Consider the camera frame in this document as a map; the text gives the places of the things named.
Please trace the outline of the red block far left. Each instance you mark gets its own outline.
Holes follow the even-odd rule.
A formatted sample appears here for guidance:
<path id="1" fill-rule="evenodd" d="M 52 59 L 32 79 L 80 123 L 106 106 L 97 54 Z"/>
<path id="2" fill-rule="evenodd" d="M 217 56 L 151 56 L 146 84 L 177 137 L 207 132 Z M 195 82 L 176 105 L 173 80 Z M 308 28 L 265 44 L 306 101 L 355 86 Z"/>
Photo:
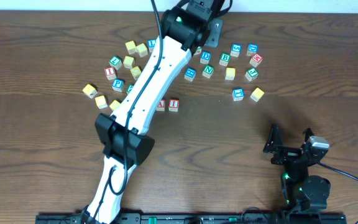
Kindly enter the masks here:
<path id="1" fill-rule="evenodd" d="M 116 70 L 114 67 L 105 68 L 104 71 L 108 80 L 114 80 L 117 78 Z"/>

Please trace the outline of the blue S block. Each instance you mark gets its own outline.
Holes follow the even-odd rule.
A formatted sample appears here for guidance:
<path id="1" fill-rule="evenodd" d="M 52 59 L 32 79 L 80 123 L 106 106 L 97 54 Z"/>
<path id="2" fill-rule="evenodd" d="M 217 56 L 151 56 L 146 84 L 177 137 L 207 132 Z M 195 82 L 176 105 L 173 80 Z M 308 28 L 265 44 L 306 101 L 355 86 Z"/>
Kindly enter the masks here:
<path id="1" fill-rule="evenodd" d="M 241 53 L 242 46 L 239 44 L 233 44 L 231 47 L 231 56 L 238 57 Z"/>

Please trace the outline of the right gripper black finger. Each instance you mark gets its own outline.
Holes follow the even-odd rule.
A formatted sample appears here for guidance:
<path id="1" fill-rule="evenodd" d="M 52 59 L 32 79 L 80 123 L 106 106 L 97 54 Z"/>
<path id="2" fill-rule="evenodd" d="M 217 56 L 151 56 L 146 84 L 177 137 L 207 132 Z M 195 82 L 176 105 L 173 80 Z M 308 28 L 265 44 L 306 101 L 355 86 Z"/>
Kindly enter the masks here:
<path id="1" fill-rule="evenodd" d="M 265 146 L 274 147 L 274 146 L 282 146 L 282 145 L 283 145 L 283 141 L 280 135 L 278 124 L 273 123 Z"/>
<path id="2" fill-rule="evenodd" d="M 314 133 L 313 133 L 313 131 L 311 130 L 311 128 L 306 128 L 306 129 L 303 131 L 303 134 L 305 135 L 304 142 L 307 142 L 310 137 L 314 136 Z"/>

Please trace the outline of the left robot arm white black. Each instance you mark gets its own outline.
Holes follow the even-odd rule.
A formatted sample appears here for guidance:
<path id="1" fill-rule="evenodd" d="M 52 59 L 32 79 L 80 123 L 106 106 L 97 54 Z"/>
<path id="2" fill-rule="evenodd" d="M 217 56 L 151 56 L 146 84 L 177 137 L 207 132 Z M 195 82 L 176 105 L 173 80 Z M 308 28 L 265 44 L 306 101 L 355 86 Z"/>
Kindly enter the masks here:
<path id="1" fill-rule="evenodd" d="M 121 210 L 128 180 L 150 154 L 147 136 L 157 105 L 198 47 L 218 41 L 224 0 L 180 1 L 157 16 L 152 55 L 131 92 L 111 115 L 100 114 L 96 132 L 104 146 L 104 168 L 93 201 L 81 212 L 82 223 L 112 223 Z"/>

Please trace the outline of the yellow block under gripper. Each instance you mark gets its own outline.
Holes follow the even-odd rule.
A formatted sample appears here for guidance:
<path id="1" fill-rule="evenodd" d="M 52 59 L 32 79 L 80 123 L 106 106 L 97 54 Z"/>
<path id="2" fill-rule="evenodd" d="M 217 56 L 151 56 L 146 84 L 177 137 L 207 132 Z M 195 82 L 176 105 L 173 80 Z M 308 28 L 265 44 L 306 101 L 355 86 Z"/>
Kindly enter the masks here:
<path id="1" fill-rule="evenodd" d="M 84 88 L 83 88 L 83 93 L 89 97 L 89 98 L 94 98 L 97 94 L 98 91 L 96 89 L 95 86 L 93 86 L 92 84 L 87 84 Z"/>

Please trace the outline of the green B block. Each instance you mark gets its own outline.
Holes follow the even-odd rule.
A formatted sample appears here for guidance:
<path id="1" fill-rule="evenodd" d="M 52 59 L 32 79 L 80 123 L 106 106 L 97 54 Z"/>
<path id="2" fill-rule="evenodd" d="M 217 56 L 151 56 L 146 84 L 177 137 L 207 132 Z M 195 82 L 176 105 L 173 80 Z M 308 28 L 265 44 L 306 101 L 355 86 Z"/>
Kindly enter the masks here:
<path id="1" fill-rule="evenodd" d="M 222 66 L 227 66 L 230 61 L 231 55 L 223 52 L 219 59 L 219 64 Z"/>

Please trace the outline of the green 4 block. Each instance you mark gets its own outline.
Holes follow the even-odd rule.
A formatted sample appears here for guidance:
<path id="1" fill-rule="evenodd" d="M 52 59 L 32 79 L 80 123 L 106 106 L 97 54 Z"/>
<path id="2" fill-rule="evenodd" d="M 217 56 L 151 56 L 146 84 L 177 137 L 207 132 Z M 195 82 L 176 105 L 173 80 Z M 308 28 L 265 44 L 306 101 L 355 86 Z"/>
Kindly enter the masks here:
<path id="1" fill-rule="evenodd" d="M 201 53 L 201 51 L 202 51 L 202 47 L 197 47 L 197 49 L 196 49 L 196 51 L 195 51 L 194 55 L 198 55 L 198 54 L 200 54 L 200 53 Z"/>

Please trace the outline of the blue d block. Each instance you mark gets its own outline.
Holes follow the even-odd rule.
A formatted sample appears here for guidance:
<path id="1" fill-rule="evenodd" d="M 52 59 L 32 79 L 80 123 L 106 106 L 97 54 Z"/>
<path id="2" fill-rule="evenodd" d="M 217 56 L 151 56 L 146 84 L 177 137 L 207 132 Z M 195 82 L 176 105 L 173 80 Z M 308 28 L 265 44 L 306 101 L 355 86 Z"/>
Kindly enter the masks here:
<path id="1" fill-rule="evenodd" d="M 211 60 L 211 53 L 207 51 L 202 51 L 200 56 L 200 63 L 209 64 L 210 60 Z"/>
<path id="2" fill-rule="evenodd" d="M 251 56 L 255 55 L 255 54 L 257 53 L 257 51 L 258 51 L 258 45 L 256 45 L 256 44 L 249 44 L 249 45 L 248 45 L 248 48 L 247 48 L 247 53 L 246 53 L 246 55 L 247 55 L 248 57 L 251 57 Z"/>

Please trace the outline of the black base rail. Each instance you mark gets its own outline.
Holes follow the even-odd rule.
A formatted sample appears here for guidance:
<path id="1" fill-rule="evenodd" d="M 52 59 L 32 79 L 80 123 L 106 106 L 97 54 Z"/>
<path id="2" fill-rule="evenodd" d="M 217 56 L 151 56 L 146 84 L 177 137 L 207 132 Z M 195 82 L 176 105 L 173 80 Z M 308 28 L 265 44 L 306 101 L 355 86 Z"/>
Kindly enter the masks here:
<path id="1" fill-rule="evenodd" d="M 304 213 L 286 216 L 284 212 L 266 212 L 255 207 L 241 214 L 222 213 L 121 213 L 113 221 L 115 224 L 258 224 L 258 223 L 322 223 L 346 224 L 346 216 L 340 213 Z"/>

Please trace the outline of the green N block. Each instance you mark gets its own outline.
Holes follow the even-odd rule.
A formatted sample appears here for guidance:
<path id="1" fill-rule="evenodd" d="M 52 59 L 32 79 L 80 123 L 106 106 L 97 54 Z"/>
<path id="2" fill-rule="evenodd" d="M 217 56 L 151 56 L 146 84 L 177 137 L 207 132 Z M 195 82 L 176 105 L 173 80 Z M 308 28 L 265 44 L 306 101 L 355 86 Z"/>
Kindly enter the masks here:
<path id="1" fill-rule="evenodd" d="M 214 72 L 214 67 L 211 65 L 206 65 L 203 69 L 203 76 L 206 78 L 211 78 Z"/>

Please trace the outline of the blue L block left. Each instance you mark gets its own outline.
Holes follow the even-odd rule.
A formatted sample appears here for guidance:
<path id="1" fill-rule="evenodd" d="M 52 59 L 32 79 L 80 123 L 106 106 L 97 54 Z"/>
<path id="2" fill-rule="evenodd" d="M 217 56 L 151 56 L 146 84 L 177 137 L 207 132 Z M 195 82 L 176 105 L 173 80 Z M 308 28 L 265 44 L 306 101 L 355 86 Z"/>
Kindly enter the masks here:
<path id="1" fill-rule="evenodd" d="M 155 44 L 156 44 L 156 40 L 155 39 L 150 39 L 147 41 L 147 45 L 148 45 L 148 49 L 149 52 L 152 53 L 154 48 L 155 48 Z"/>

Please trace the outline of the red I block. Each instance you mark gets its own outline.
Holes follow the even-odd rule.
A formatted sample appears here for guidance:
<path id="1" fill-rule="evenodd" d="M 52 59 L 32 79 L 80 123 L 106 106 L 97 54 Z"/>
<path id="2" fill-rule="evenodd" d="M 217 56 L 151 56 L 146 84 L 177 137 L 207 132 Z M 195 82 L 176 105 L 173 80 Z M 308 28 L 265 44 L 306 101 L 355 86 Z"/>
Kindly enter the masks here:
<path id="1" fill-rule="evenodd" d="M 168 104 L 169 111 L 178 112 L 179 100 L 170 99 Z"/>

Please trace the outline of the yellow K block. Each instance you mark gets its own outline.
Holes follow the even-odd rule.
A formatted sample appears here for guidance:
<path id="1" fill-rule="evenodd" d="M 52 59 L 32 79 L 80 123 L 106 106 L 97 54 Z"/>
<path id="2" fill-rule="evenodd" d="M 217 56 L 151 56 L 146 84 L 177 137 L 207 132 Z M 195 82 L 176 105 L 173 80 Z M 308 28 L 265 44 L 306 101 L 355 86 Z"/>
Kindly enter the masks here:
<path id="1" fill-rule="evenodd" d="M 265 92 L 263 90 L 261 90 L 259 87 L 257 87 L 250 95 L 250 98 L 252 100 L 254 100 L 255 102 L 258 102 L 261 97 L 263 97 L 263 95 L 265 94 Z"/>

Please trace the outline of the blue H block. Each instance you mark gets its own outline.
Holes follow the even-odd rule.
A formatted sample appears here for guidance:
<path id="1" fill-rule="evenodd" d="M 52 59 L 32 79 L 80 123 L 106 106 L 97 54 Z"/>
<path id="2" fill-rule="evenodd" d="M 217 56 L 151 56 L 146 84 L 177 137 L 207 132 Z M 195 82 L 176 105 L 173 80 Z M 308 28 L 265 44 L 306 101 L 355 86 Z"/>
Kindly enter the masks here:
<path id="1" fill-rule="evenodd" d="M 188 67 L 185 71 L 184 78 L 185 80 L 192 82 L 195 78 L 195 75 L 196 75 L 196 70 Z"/>

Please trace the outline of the blue block by gripper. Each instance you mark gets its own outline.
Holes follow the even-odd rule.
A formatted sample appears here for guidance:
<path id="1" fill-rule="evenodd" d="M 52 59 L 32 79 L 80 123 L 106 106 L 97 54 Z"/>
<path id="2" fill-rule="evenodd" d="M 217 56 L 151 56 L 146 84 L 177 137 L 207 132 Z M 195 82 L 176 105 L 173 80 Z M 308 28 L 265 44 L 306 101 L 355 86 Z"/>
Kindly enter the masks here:
<path id="1" fill-rule="evenodd" d="M 123 92 L 124 89 L 124 81 L 121 79 L 114 79 L 113 83 L 112 83 L 112 89 L 114 91 L 118 91 L 118 92 Z"/>

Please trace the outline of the yellow C block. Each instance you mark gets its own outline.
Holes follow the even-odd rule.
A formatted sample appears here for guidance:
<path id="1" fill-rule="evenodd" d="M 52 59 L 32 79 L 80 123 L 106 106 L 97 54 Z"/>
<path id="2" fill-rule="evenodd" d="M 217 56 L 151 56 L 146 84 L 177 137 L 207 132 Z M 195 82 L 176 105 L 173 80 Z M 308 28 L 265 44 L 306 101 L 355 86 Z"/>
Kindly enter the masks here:
<path id="1" fill-rule="evenodd" d="M 233 79 L 235 79 L 235 76 L 236 76 L 236 69 L 231 68 L 231 67 L 227 67 L 225 79 L 226 80 L 233 80 Z"/>

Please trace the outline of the yellow block lower middle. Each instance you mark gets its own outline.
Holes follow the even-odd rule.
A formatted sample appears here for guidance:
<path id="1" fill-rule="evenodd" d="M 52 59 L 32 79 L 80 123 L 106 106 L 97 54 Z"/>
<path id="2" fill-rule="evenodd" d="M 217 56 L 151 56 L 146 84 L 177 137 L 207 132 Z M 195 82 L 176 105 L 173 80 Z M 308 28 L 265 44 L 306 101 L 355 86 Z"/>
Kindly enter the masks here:
<path id="1" fill-rule="evenodd" d="M 118 107 L 120 107 L 120 105 L 121 105 L 121 103 L 120 103 L 119 101 L 114 100 L 114 101 L 109 105 L 109 107 L 110 107 L 110 109 L 111 109 L 112 111 L 114 111 L 114 110 L 118 109 Z"/>

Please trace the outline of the blue D block middle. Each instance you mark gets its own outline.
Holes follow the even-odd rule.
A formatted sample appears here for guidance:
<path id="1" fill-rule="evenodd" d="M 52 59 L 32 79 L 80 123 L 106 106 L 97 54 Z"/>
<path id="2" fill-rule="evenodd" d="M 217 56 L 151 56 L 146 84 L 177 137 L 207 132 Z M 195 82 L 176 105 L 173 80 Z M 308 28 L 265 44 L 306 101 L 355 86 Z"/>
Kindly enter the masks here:
<path id="1" fill-rule="evenodd" d="M 211 53 L 207 51 L 202 51 L 200 56 L 200 63 L 209 64 L 210 60 L 211 60 Z"/>

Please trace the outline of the green L block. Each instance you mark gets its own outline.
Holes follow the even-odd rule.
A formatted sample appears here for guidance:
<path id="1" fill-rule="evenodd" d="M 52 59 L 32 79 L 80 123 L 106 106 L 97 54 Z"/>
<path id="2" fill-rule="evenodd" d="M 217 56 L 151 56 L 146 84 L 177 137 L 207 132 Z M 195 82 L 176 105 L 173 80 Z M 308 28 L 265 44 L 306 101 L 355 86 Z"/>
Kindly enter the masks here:
<path id="1" fill-rule="evenodd" d="M 117 56 L 113 56 L 109 60 L 109 64 L 110 66 L 114 67 L 116 70 L 119 70 L 122 67 L 122 60 Z"/>

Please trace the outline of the green Z block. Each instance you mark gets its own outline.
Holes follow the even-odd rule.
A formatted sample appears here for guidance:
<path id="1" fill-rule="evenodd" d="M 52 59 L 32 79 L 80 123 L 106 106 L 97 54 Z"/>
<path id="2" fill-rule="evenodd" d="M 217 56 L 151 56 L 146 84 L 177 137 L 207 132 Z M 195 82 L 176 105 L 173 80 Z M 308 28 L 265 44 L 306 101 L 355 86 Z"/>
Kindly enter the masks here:
<path id="1" fill-rule="evenodd" d="M 133 87 L 134 87 L 134 85 L 133 85 L 133 84 L 130 84 L 130 85 L 127 87 L 126 93 L 129 94 L 129 93 L 132 91 Z"/>

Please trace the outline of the blue D block right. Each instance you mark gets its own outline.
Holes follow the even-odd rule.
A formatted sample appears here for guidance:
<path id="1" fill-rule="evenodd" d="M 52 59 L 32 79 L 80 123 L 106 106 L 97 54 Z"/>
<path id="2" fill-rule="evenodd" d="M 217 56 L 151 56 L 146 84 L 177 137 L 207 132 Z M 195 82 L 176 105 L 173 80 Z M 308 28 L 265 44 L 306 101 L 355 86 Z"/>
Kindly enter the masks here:
<path id="1" fill-rule="evenodd" d="M 248 45 L 248 48 L 247 48 L 247 53 L 246 53 L 246 55 L 247 55 L 248 57 L 251 57 L 251 56 L 255 55 L 255 54 L 257 53 L 257 51 L 258 51 L 258 45 L 256 45 L 256 44 L 249 44 L 249 45 Z"/>

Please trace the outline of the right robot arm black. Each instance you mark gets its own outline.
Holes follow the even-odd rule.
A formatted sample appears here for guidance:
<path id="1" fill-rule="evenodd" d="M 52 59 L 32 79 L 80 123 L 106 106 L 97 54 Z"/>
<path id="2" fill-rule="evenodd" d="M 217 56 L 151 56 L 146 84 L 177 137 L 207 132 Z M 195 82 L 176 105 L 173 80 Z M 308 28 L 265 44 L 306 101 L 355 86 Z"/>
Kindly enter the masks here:
<path id="1" fill-rule="evenodd" d="M 271 153 L 271 163 L 283 166 L 282 192 L 293 212 L 320 211 L 327 208 L 330 181 L 318 175 L 309 175 L 308 168 L 321 161 L 329 151 L 328 141 L 314 135 L 310 128 L 303 134 L 300 147 L 283 144 L 277 124 L 273 124 L 263 152 Z"/>

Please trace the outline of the red A block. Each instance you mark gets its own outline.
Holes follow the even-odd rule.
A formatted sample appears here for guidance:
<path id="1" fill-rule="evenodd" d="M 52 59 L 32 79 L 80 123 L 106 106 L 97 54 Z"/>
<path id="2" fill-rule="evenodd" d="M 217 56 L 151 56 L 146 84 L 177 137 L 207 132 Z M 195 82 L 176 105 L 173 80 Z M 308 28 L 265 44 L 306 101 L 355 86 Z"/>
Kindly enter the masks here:
<path id="1" fill-rule="evenodd" d="M 165 100 L 159 101 L 156 110 L 157 111 L 165 111 Z"/>

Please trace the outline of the red M block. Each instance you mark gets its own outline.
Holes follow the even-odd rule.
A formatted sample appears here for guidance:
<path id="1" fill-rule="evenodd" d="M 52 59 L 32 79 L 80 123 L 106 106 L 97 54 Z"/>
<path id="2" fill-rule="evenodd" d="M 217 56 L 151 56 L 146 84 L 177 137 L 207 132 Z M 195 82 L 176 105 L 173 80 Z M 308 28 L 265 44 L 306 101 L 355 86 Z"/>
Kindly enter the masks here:
<path id="1" fill-rule="evenodd" d="M 251 59 L 250 59 L 250 64 L 253 67 L 258 67 L 260 65 L 260 63 L 262 62 L 263 57 L 260 54 L 254 54 Z"/>

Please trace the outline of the yellow block lower left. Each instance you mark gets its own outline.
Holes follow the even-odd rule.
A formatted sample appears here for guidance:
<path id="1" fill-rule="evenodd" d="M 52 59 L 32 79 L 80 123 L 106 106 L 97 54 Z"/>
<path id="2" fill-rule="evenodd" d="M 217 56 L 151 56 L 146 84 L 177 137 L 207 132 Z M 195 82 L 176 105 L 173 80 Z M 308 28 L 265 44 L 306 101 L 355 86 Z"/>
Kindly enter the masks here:
<path id="1" fill-rule="evenodd" d="M 103 108 L 106 108 L 108 106 L 107 99 L 106 99 L 106 97 L 104 95 L 97 96 L 95 98 L 95 102 L 96 102 L 96 106 L 99 109 L 103 109 Z"/>

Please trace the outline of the green J block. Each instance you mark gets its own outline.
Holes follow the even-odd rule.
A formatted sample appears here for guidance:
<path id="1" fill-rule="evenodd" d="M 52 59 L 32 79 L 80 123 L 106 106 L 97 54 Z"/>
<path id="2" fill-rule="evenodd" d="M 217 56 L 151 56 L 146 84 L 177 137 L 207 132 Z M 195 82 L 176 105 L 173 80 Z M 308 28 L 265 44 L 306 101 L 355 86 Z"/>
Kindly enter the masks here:
<path id="1" fill-rule="evenodd" d="M 251 82 L 258 77 L 259 73 L 255 68 L 250 68 L 246 71 L 245 77 L 246 79 Z"/>

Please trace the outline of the blue T block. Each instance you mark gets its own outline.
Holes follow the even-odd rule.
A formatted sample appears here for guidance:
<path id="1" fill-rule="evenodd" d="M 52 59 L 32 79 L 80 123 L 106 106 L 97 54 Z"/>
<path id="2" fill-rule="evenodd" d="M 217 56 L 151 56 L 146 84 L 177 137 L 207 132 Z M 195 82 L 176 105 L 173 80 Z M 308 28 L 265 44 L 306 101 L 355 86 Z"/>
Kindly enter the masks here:
<path id="1" fill-rule="evenodd" d="M 244 90 L 242 88 L 235 88 L 232 91 L 232 99 L 234 101 L 241 101 L 244 99 Z"/>

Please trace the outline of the yellow block top left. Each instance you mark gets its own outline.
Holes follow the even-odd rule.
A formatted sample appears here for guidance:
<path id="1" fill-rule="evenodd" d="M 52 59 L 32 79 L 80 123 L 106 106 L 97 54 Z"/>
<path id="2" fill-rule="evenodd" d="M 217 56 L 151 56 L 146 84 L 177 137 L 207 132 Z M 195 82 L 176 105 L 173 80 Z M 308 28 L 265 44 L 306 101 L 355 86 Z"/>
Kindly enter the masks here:
<path id="1" fill-rule="evenodd" d="M 126 42 L 125 45 L 129 55 L 135 54 L 137 52 L 136 44 L 133 40 Z"/>

